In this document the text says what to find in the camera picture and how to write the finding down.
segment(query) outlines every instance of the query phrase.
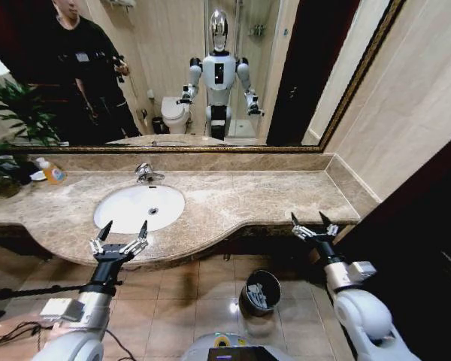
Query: black trash bin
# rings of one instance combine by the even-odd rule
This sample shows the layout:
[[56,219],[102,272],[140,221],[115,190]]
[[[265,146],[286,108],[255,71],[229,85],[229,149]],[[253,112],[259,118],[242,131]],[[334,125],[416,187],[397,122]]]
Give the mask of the black trash bin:
[[[265,303],[267,308],[263,308],[257,305],[247,293],[247,287],[252,284],[261,284],[262,292],[265,296]],[[249,278],[247,278],[246,284],[242,288],[241,297],[239,302],[244,307],[245,311],[253,316],[263,316],[270,314],[274,311],[274,307],[280,301],[280,284],[277,278],[263,269],[255,270]]]
[[168,134],[168,127],[165,125],[162,117],[154,117],[152,119],[152,128],[156,134]]

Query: soap bottle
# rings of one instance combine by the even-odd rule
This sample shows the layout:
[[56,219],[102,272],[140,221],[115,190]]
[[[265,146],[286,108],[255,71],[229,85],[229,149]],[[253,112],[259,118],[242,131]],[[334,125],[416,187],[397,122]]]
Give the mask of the soap bottle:
[[60,184],[65,180],[66,174],[52,162],[45,158],[37,158],[38,166],[44,171],[45,177],[51,184]]

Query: faucet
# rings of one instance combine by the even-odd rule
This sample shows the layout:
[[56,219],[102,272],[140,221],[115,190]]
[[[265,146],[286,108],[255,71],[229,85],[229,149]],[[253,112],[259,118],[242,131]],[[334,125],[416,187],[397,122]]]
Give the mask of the faucet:
[[163,174],[155,173],[152,166],[148,163],[142,163],[135,169],[135,174],[138,175],[137,183],[143,183],[145,181],[160,181],[164,179]]

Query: mirror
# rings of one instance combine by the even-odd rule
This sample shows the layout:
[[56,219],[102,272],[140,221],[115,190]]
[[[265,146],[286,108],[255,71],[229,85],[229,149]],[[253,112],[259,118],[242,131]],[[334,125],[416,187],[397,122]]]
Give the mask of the mirror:
[[0,139],[323,150],[388,11],[389,0],[0,1]]

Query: marble countertop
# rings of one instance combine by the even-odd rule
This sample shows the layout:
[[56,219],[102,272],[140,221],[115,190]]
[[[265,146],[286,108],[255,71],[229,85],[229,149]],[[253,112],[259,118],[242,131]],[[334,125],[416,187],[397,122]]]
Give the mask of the marble countertop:
[[[170,226],[150,232],[149,246],[128,265],[158,265],[207,249],[247,225],[320,223],[318,210],[342,223],[359,216],[324,171],[164,171],[154,184],[182,192],[186,206]],[[0,224],[22,224],[50,252],[72,262],[95,265],[89,239],[98,228],[93,214],[108,194],[135,185],[131,171],[71,171],[58,186],[29,184],[0,199]],[[107,243],[133,235],[109,234]]]

